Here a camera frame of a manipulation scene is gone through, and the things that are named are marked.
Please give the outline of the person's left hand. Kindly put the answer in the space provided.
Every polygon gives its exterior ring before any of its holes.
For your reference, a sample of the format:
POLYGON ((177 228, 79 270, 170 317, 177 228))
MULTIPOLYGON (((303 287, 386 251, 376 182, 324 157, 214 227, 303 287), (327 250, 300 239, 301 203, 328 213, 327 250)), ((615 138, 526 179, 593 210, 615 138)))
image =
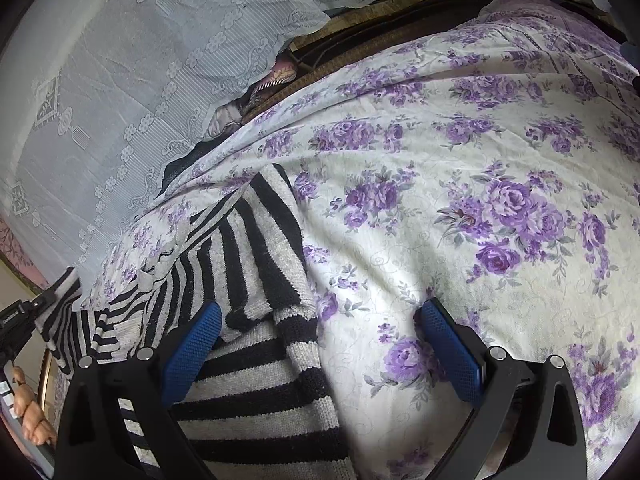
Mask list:
POLYGON ((26 384, 21 367, 12 370, 12 386, 14 387, 14 412, 22 420, 22 431, 25 439, 34 445, 56 445, 58 436, 44 416, 36 399, 34 390, 26 384))

